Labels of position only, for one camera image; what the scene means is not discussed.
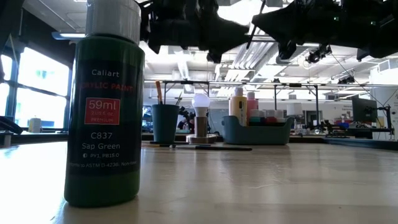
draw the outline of pink bottle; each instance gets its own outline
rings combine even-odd
[[[247,98],[248,98],[248,112],[247,112],[248,118],[247,118],[247,121],[249,121],[250,120],[250,111],[252,109],[257,109],[258,110],[259,109],[259,102],[255,99],[254,92],[249,92],[248,95],[247,95]]]

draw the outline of green paint bottle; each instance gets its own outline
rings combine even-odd
[[[102,207],[139,190],[144,52],[132,0],[88,0],[76,47],[65,200]]]

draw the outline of white lamp bulb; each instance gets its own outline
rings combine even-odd
[[[205,117],[210,106],[210,99],[202,93],[197,93],[192,99],[192,106],[197,117]]]

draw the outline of wooden table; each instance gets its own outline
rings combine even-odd
[[[398,154],[327,144],[251,152],[142,150],[122,205],[63,199],[66,143],[0,150],[0,223],[397,223]]]

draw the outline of plastic tray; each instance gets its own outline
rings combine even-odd
[[[224,141],[228,144],[285,145],[289,142],[293,118],[284,126],[244,127],[235,116],[223,117]]]

